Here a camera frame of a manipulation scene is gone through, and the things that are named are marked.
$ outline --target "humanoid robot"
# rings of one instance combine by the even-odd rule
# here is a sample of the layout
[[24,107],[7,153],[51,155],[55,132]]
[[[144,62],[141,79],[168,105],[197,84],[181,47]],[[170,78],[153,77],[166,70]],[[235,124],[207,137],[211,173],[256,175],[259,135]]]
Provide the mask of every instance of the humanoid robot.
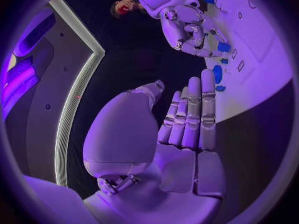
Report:
[[[228,40],[200,9],[198,0],[139,0],[149,15],[161,20],[164,35],[170,46],[194,56],[219,57],[229,52]],[[214,35],[219,41],[215,50],[203,48],[205,36]]]
[[83,160],[99,191],[84,200],[100,223],[211,223],[225,195],[215,148],[215,77],[204,70],[175,92],[158,131],[156,81],[123,92],[99,112]]

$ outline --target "led light strip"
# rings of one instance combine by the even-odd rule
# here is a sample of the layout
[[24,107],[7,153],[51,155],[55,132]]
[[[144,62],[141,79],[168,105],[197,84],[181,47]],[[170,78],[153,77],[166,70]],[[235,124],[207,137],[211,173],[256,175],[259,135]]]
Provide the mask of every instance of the led light strip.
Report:
[[93,54],[84,64],[67,96],[56,133],[54,156],[56,183],[67,187],[67,149],[71,127],[80,103],[78,97],[82,97],[84,94],[93,73],[105,55],[105,50],[63,0],[52,0],[49,3],[93,51]]

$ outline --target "person's hair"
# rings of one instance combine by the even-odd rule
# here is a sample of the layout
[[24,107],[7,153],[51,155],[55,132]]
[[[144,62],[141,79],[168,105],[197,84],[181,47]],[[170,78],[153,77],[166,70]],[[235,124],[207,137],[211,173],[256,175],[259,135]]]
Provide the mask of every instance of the person's hair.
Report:
[[116,12],[115,6],[116,6],[116,3],[113,3],[111,8],[110,8],[110,13],[113,17],[120,18],[120,16]]

